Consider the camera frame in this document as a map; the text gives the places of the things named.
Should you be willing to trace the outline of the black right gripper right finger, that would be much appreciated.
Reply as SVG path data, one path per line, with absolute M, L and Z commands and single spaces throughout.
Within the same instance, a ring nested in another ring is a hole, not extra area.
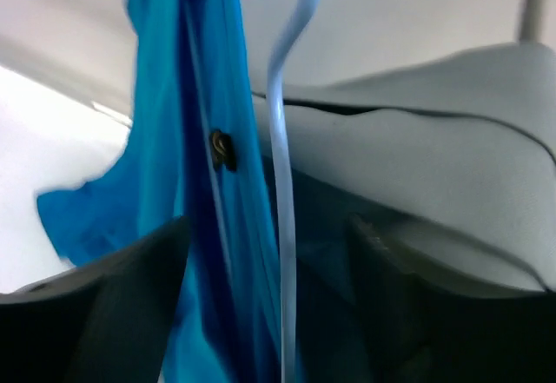
M 355 305 L 379 382 L 553 382 L 555 293 L 447 288 L 360 215 L 347 221 Z

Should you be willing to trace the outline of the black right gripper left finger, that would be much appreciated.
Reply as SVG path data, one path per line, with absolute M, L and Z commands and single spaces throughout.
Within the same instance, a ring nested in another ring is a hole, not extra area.
M 175 218 L 103 258 L 1 296 L 3 382 L 156 382 L 189 251 Z

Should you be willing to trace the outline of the blue t shirt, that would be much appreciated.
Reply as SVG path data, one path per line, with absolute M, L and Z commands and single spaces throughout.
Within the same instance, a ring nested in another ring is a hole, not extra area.
M 41 193 L 60 256 L 82 266 L 177 218 L 190 248 L 163 358 L 167 382 L 281 382 L 262 255 L 276 259 L 275 176 L 261 158 L 240 0 L 128 0 L 133 122 L 101 177 Z M 348 304 L 297 269 L 295 382 L 369 382 Z

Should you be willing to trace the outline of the light blue wire hanger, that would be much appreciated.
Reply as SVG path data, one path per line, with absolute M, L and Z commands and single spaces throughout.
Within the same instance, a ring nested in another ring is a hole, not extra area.
M 288 54 L 313 18 L 320 0 L 297 0 L 295 7 L 271 50 L 266 74 L 266 104 L 271 157 L 275 176 L 277 239 L 268 248 L 277 250 L 273 259 L 267 249 L 261 252 L 263 272 L 272 302 L 271 313 L 277 323 L 275 350 L 280 360 L 280 381 L 297 380 L 296 308 L 297 269 L 295 236 L 295 201 L 288 149 L 288 132 L 283 102 L 283 69 Z

